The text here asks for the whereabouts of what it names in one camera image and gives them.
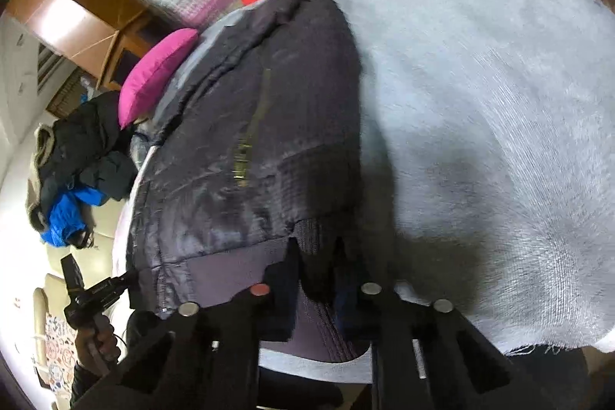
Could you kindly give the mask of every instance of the pile of clothes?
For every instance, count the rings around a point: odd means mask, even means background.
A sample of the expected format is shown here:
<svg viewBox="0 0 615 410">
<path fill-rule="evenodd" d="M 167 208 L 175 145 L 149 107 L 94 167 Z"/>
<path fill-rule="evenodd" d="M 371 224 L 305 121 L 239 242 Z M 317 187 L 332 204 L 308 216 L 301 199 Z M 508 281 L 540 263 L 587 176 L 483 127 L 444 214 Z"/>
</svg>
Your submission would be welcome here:
<svg viewBox="0 0 615 410">
<path fill-rule="evenodd" d="M 32 228 L 54 247 L 88 245 L 83 203 L 130 193 L 136 167 L 125 152 L 133 131 L 120 129 L 118 101 L 119 92 L 103 93 L 35 132 L 26 209 Z"/>
</svg>

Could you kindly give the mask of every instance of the person's arm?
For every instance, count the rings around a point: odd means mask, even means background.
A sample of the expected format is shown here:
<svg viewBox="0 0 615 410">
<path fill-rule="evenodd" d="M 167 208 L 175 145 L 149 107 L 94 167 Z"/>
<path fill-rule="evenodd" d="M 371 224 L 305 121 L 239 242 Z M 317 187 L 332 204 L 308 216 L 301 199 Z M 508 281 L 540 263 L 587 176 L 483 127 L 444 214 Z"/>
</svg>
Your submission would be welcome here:
<svg viewBox="0 0 615 410">
<path fill-rule="evenodd" d="M 94 337 L 93 329 L 79 329 L 75 337 L 75 349 L 77 350 L 77 363 L 75 364 L 75 377 L 71 394 L 71 406 L 73 406 L 94 384 L 98 382 L 101 373 L 96 367 L 94 358 L 87 347 L 88 342 Z M 98 348 L 100 354 L 106 360 L 116 360 L 120 355 L 118 340 L 113 335 L 113 327 L 109 324 L 96 336 L 100 342 Z"/>
</svg>

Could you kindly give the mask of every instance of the wooden furniture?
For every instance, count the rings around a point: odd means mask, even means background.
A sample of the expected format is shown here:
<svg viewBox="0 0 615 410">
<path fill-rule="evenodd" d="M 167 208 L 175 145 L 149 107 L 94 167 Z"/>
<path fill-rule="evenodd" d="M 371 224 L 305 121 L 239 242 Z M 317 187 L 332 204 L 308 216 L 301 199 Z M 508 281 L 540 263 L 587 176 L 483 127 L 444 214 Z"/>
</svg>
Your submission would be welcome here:
<svg viewBox="0 0 615 410">
<path fill-rule="evenodd" d="M 6 10 L 98 86 L 112 89 L 123 82 L 119 65 L 127 75 L 127 55 L 134 64 L 157 42 L 144 35 L 154 17 L 137 0 L 10 0 Z"/>
</svg>

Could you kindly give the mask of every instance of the blue cloth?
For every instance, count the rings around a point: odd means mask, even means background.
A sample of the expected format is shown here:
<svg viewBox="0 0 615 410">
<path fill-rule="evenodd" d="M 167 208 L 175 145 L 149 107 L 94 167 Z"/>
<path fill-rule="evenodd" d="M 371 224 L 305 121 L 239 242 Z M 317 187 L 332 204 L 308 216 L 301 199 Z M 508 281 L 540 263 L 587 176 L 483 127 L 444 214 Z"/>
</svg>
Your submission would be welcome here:
<svg viewBox="0 0 615 410">
<path fill-rule="evenodd" d="M 45 242 L 54 247 L 67 247 L 71 235 L 85 229 L 79 200 L 88 205 L 101 205 L 105 195 L 84 185 L 63 192 L 49 213 L 49 229 L 41 235 Z"/>
</svg>

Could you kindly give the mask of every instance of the silver screw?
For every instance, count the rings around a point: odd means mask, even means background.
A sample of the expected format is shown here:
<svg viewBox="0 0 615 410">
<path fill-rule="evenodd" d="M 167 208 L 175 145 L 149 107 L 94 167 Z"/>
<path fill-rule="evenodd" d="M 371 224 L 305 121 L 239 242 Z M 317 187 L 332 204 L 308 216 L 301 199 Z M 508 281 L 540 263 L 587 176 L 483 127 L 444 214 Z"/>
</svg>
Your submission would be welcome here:
<svg viewBox="0 0 615 410">
<path fill-rule="evenodd" d="M 198 313 L 199 309 L 201 309 L 201 306 L 195 302 L 185 302 L 177 309 L 177 311 L 182 317 L 191 317 L 192 315 Z"/>
<path fill-rule="evenodd" d="M 453 311 L 453 303 L 448 299 L 438 299 L 434 303 L 434 309 L 441 313 L 450 313 Z"/>
<path fill-rule="evenodd" d="M 374 283 L 373 281 L 368 281 L 361 286 L 361 292 L 366 295 L 378 295 L 381 290 L 382 287 L 380 287 L 377 283 Z"/>
</svg>

